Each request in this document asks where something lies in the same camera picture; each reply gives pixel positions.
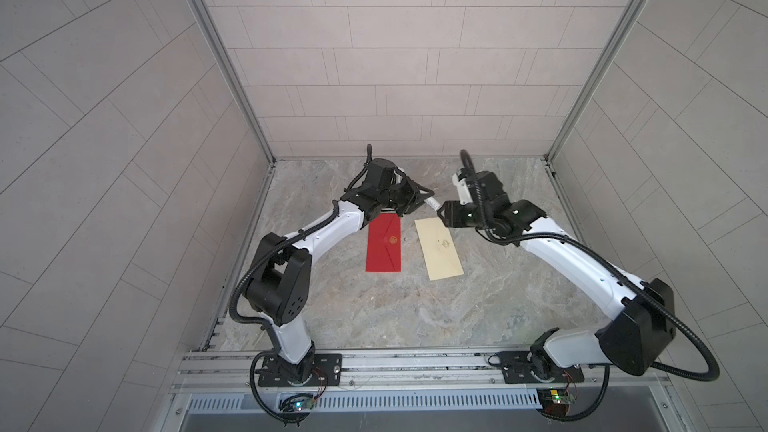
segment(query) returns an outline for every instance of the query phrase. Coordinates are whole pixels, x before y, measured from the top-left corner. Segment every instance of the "black cable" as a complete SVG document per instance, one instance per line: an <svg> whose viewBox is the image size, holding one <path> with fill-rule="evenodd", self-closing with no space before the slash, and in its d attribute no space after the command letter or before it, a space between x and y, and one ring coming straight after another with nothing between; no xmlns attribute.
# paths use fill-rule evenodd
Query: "black cable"
<svg viewBox="0 0 768 432"><path fill-rule="evenodd" d="M583 253L592 257L592 259L594 259L598 264L602 265L611 275L616 277L620 284L634 292L637 296L642 298L644 302L647 303L653 310L659 312L665 316L668 321L672 322L672 324L688 338L694 347L696 347L696 350L699 351L701 356L704 358L704 361L706 362L707 370L706 372L693 372L691 370L679 369L670 365L662 364L661 362L653 362L650 365L651 367L662 370L663 372L667 372L668 374L677 375L686 379L698 380L701 382L711 382L720 376L720 366L718 365L715 356L712 354L706 344L700 338L698 338L695 332L690 330L686 324L675 317L674 314L669 312L662 304L657 302L656 299L651 297L646 291L644 291L642 288L639 288L634 282L629 280L626 275L619 272L619 270L616 269L613 264L602 258L599 254L597 254L586 245L573 239L572 237L569 237L568 235L555 234L552 232L535 232L533 234L521 235L510 239L500 239L495 237L491 232L490 223L488 222L488 218L485 215L485 209L482 206L482 191L480 190L480 184L478 183L477 176L475 175L475 167L472 164L472 158L469 157L469 154L466 150L461 151L461 158L462 163L467 169L467 173L472 180L472 184L474 185L473 191L475 192L475 204L480 209L480 219L490 242L499 245L509 245L518 244L525 240L533 240L535 238L549 238L573 245Z"/></svg>
<svg viewBox="0 0 768 432"><path fill-rule="evenodd" d="M575 422L576 420L581 420L583 418L586 418L592 412L595 412L598 407L600 407L600 403L605 398L605 392L608 390L609 377L610 377L610 366L606 365L605 372L603 372L603 384L600 386L600 392L598 392L598 396L594 399L594 402L592 402L592 404L589 407L582 410L578 414L560 416L560 415L548 414L543 410L538 410L538 409L537 409L537 412L539 412L541 415L543 415L548 419L559 420L560 422Z"/></svg>
<svg viewBox="0 0 768 432"><path fill-rule="evenodd" d="M259 361L259 359L264 358L266 360L269 356L276 355L274 350L264 350L263 352L259 352L254 357L254 360L250 362L250 369L248 370L248 385L250 386L250 391L254 395L254 399L256 399L256 403L261 407L261 409L266 412L267 415L274 419L278 419L281 422L283 422L284 425L288 424L299 424L302 420L309 417L309 413L306 414L283 414L281 412L275 412L271 408L269 408L266 404L264 404L264 401L262 400L261 396L259 395L259 391L256 389L256 362Z"/></svg>
<svg viewBox="0 0 768 432"><path fill-rule="evenodd" d="M317 223L316 225L308 228L305 231L299 230L299 234L295 235L291 238L287 238L286 240L283 240L281 243L275 245L266 252L266 254L259 257L259 259L256 261L256 263L248 269L248 272L246 272L242 278L238 281L237 285L235 286L235 289L232 291L232 295L230 296L230 305L229 305L229 314L232 320L235 322L240 322L241 324L261 324L264 328L270 328L272 327L272 323L265 319L264 317L251 317L251 316L243 316L240 315L240 313L237 311L237 302L240 300L240 295L243 293L243 290L250 282L251 277L254 276L254 273L256 273L259 268L261 268L264 264L266 264L272 257L274 257L276 254L278 254L283 249L287 248L290 245L293 245L297 243L298 241L301 241L310 235L314 234L315 232L319 231L323 227L331 224L333 222L333 219L339 216L339 202L337 200L333 201L333 210L330 214L330 216L326 217L321 222Z"/></svg>

